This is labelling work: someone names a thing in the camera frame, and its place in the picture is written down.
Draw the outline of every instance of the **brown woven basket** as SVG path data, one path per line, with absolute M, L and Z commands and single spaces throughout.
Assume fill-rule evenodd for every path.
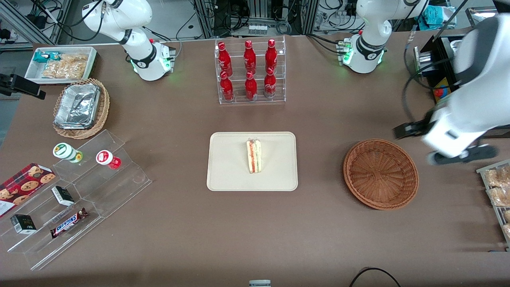
M 345 156 L 344 178 L 366 205 L 393 210 L 406 206 L 418 190 L 418 170 L 409 155 L 383 139 L 358 142 Z
M 94 123 L 94 126 L 92 126 L 91 129 L 88 130 L 64 130 L 61 128 L 58 128 L 53 124 L 53 128 L 57 131 L 58 134 L 65 137 L 70 137 L 74 139 L 84 139 L 91 137 L 95 135 L 96 133 L 100 132 L 103 126 L 105 125 L 106 118 L 108 117 L 108 109 L 110 108 L 110 96 L 108 95 L 108 91 L 105 89 L 105 86 L 101 84 L 100 81 L 96 79 L 87 79 L 82 80 L 76 83 L 73 83 L 73 86 L 76 85 L 86 85 L 86 84 L 95 84 L 99 88 L 101 88 L 101 95 L 99 96 L 99 103 L 97 107 L 97 114 L 96 114 L 96 120 Z M 57 111 L 60 107 L 60 101 L 62 100 L 62 95 L 64 94 L 64 91 L 60 93 L 60 97 L 57 100 L 57 104 L 55 105 L 55 108 L 53 109 L 53 116 L 57 115 Z

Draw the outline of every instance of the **red bottle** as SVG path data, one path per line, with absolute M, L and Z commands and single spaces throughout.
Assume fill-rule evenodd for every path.
M 273 68 L 273 71 L 276 70 L 276 57 L 278 56 L 278 52 L 276 51 L 276 42 L 274 39 L 269 39 L 267 41 L 267 51 L 266 51 L 266 71 L 267 68 Z
M 225 71 L 220 72 L 220 87 L 221 87 L 221 93 L 223 94 L 223 97 L 225 98 L 225 101 L 231 102 L 234 100 L 234 89 L 232 88 L 232 82 L 228 78 Z
M 230 55 L 225 49 L 225 43 L 219 42 L 218 49 L 220 53 L 218 55 L 218 61 L 220 62 L 220 68 L 222 71 L 226 72 L 228 77 L 232 76 L 232 61 L 230 60 Z
M 276 77 L 271 67 L 267 68 L 266 73 L 267 75 L 264 78 L 264 96 L 268 99 L 272 99 L 276 93 Z
M 246 72 L 246 82 L 244 82 L 246 88 L 246 98 L 250 102 L 257 100 L 257 82 L 253 79 L 252 72 Z
M 253 51 L 253 46 L 250 40 L 244 42 L 244 66 L 247 71 L 255 74 L 257 72 L 257 56 Z

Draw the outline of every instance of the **black band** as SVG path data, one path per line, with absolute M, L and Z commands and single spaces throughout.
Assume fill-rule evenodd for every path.
M 124 31 L 124 38 L 122 38 L 122 40 L 119 41 L 119 44 L 121 45 L 124 45 L 128 42 L 129 40 L 129 37 L 131 37 L 131 32 L 133 31 L 133 29 L 129 29 L 129 30 L 125 30 Z
M 119 8 L 120 4 L 123 2 L 124 0 L 115 0 L 115 2 L 113 2 L 110 6 L 112 6 L 113 9 L 117 9 Z
M 492 46 L 496 35 L 498 34 L 499 20 L 497 17 L 487 18 L 475 27 L 478 31 L 476 38 L 475 51 L 473 53 L 473 64 L 466 70 L 456 74 L 456 78 L 461 84 L 466 84 L 474 80 L 481 74 L 483 68 L 489 60 Z
M 154 59 L 156 58 L 156 47 L 154 45 L 152 45 L 152 52 L 150 52 L 150 55 L 141 59 L 141 60 L 135 60 L 133 58 L 131 58 L 131 61 L 139 68 L 141 69 L 145 69 L 145 68 L 148 68 L 149 67 L 149 64 L 154 61 Z
M 375 60 L 384 49 L 384 45 L 371 45 L 363 39 L 363 34 L 356 41 L 356 48 L 368 61 Z

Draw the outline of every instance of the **brown table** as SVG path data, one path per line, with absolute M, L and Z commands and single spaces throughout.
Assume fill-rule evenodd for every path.
M 430 34 L 418 33 L 422 46 Z M 388 270 L 403 286 L 487 285 L 510 281 L 503 235 L 475 169 L 510 157 L 507 140 L 491 140 L 498 158 L 430 166 L 418 138 L 398 141 L 420 173 L 405 208 L 378 211 L 347 189 L 347 150 L 367 138 L 392 139 L 406 117 L 407 33 L 394 33 L 371 74 L 339 67 L 334 54 L 306 37 L 287 37 L 284 105 L 225 107 L 217 100 L 214 41 L 184 43 L 176 72 L 144 82 L 119 45 L 96 46 L 95 77 L 111 97 L 105 128 L 154 182 L 47 265 L 32 272 L 23 255 L 1 253 L 5 286 L 348 286 L 363 267 Z M 52 165 L 64 140 L 52 128 L 62 87 L 40 101 L 24 96 L 0 151 L 0 178 L 29 162 Z M 409 90 L 411 108 L 432 107 L 427 91 Z M 291 131 L 297 138 L 299 187 L 290 193 L 211 192 L 209 137 L 218 131 Z M 73 146 L 85 141 L 66 140 Z M 359 285 L 393 286 L 367 273 Z

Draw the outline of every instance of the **clear acrylic rack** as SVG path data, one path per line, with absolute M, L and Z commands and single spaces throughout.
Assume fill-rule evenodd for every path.
M 61 160 L 55 164 L 53 169 L 58 178 L 0 219 L 0 237 L 7 250 L 24 254 L 31 270 L 40 270 L 147 187 L 152 181 L 131 160 L 123 145 L 122 140 L 103 130 L 77 148 L 84 155 L 79 163 Z M 112 170 L 98 164 L 95 156 L 101 150 L 109 150 L 119 157 L 122 161 L 120 168 Z M 52 193 L 52 187 L 56 185 L 69 191 L 73 205 L 67 207 L 57 202 Z M 89 215 L 57 238 L 52 238 L 49 231 L 82 208 Z M 16 233 L 10 220 L 14 214 L 30 215 L 37 232 L 29 235 Z
M 272 99 L 268 99 L 264 96 L 264 78 L 266 77 L 266 51 L 267 41 L 274 39 L 276 42 L 276 51 L 278 56 L 276 58 L 277 65 L 274 76 L 276 77 L 276 94 Z M 257 71 L 255 73 L 255 81 L 257 82 L 258 97 L 255 102 L 250 102 L 246 99 L 246 90 L 244 82 L 246 80 L 246 68 L 244 66 L 244 41 L 251 40 L 253 50 L 257 56 Z M 232 102 L 225 101 L 223 94 L 221 93 L 220 87 L 220 72 L 221 68 L 218 61 L 219 49 L 218 43 L 224 42 L 227 52 L 230 54 L 232 60 L 232 71 L 233 74 L 230 77 L 232 86 L 234 88 L 234 100 Z M 216 61 L 216 81 L 218 84 L 218 98 L 220 104 L 257 104 L 257 103 L 277 103 L 285 102 L 287 99 L 286 95 L 286 48 L 285 48 L 285 37 L 254 37 L 254 38 L 228 38 L 220 39 L 215 41 L 214 49 L 214 60 Z

